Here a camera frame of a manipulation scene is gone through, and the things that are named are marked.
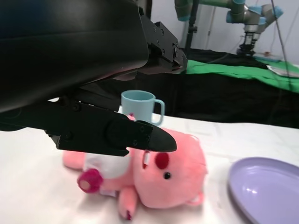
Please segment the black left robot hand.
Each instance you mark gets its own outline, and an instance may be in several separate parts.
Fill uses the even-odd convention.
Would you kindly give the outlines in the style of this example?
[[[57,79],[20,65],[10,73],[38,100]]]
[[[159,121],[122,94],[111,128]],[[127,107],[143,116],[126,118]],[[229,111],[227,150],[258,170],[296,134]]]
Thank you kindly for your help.
[[[132,121],[91,84],[137,72],[179,73],[177,38],[132,0],[3,0],[0,129],[44,130],[61,150],[125,156],[173,152],[175,139]]]

